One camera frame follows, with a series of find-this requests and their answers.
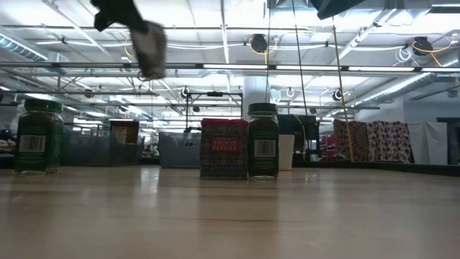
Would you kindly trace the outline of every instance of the red box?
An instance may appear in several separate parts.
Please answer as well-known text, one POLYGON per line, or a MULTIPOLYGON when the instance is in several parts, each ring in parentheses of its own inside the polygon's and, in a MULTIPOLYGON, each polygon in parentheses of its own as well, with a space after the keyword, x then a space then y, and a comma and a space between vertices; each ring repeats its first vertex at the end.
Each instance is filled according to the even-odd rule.
POLYGON ((247 178, 248 126, 242 119, 201 121, 201 178, 247 178))

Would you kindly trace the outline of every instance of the wooden table surface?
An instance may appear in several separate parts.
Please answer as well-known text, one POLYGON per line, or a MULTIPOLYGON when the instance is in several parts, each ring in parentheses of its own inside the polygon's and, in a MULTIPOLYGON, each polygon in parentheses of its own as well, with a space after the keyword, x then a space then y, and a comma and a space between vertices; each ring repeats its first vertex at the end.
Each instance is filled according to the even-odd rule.
POLYGON ((0 258, 459 258, 460 178, 295 169, 201 181, 156 166, 0 171, 0 258))

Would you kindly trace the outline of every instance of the white column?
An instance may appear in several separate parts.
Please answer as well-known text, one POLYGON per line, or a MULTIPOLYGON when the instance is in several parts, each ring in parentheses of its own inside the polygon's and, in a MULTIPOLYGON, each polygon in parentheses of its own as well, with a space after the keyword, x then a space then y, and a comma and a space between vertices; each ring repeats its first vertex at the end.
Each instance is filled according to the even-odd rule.
POLYGON ((250 104, 270 102, 270 85, 267 86, 267 78, 264 76, 247 76, 243 85, 243 118, 249 119, 247 115, 250 104))

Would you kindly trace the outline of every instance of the fluorescent light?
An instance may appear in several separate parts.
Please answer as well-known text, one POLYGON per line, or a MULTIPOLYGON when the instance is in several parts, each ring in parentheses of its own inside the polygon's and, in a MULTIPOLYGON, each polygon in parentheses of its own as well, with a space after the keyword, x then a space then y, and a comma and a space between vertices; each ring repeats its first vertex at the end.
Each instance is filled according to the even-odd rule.
POLYGON ((27 96, 36 98, 36 99, 41 99, 41 100, 48 100, 48 101, 54 101, 55 99, 52 98, 51 96, 47 94, 26 94, 27 96))
POLYGON ((133 119, 109 119, 111 122, 133 122, 133 119))
POLYGON ((451 62, 449 62, 449 63, 447 63, 447 64, 444 64, 443 67, 451 66, 451 65, 453 65, 453 64, 455 64, 455 63, 458 63, 458 62, 459 62, 459 60, 452 60, 451 62))
POLYGON ((206 64, 203 67, 209 69, 267 69, 266 65, 206 64))
POLYGON ((23 44, 21 44, 20 42, 17 42, 16 40, 13 40, 12 38, 10 38, 10 37, 8 37, 8 36, 6 36, 6 35, 3 35, 2 33, 0 33, 0 36, 2 36, 2 37, 4 37, 4 38, 6 38, 6 39, 8 39, 8 40, 10 40, 10 41, 12 41, 12 42, 14 42, 15 44, 17 44, 17 45, 23 47, 24 49, 30 51, 31 53, 34 53, 35 55, 37 55, 37 56, 43 58, 44 60, 48 60, 47 57, 45 57, 44 55, 42 55, 42 54, 38 53, 37 51, 31 49, 30 47, 27 47, 26 45, 23 45, 23 44))
POLYGON ((88 121, 86 119, 73 118, 73 123, 102 124, 102 121, 88 121))
POLYGON ((422 68, 422 72, 460 72, 460 68, 422 68))
POLYGON ((432 4, 432 7, 460 7, 460 4, 432 4))
POLYGON ((91 129, 85 129, 85 128, 80 128, 80 127, 74 127, 72 128, 73 131, 90 131, 91 129))
MULTIPOLYGON (((298 65, 277 65, 279 70, 300 70, 298 65)), ((302 65, 302 70, 306 71, 336 71, 337 67, 331 65, 302 65)))
POLYGON ((143 115, 145 112, 142 111, 141 109, 135 107, 135 106, 132 106, 132 105, 129 105, 127 107, 127 109, 132 112, 132 113, 135 113, 135 114, 138 114, 138 115, 143 115))
POLYGON ((79 112, 77 109, 75 109, 73 107, 70 107, 70 106, 64 106, 64 108, 66 108, 67 110, 72 111, 72 112, 79 112))
POLYGON ((122 60, 126 60, 126 61, 132 63, 132 61, 131 61, 128 57, 121 57, 121 59, 122 59, 122 60))
POLYGON ((405 67, 350 67, 349 71, 377 71, 377 72, 411 72, 414 68, 405 67))
POLYGON ((95 117, 107 117, 107 114, 103 114, 102 112, 85 112, 87 114, 90 114, 91 116, 95 117))

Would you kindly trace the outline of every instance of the black cable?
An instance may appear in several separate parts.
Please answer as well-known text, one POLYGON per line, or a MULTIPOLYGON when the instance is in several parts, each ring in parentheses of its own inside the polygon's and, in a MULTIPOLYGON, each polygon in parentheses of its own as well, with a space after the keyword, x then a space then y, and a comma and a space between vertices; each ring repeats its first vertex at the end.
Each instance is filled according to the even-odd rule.
POLYGON ((269 69, 268 69, 268 65, 270 64, 270 25, 271 25, 271 22, 272 22, 272 8, 271 8, 271 4, 272 2, 271 1, 268 1, 268 41, 267 41, 267 51, 266 51, 266 54, 265 54, 265 59, 267 60, 267 82, 266 82, 266 86, 265 86, 265 102, 267 102, 267 94, 268 94, 268 89, 270 89, 270 85, 269 85, 269 81, 268 81, 268 77, 269 77, 269 69))
POLYGON ((305 100, 305 86, 303 85, 302 58, 300 57, 299 33, 297 29, 297 21, 295 18, 294 0, 292 0, 292 3, 293 3, 293 13, 294 13, 295 38, 297 40, 297 52, 299 55, 300 82, 302 83, 303 106, 305 107, 305 115, 308 116, 307 101, 305 100))

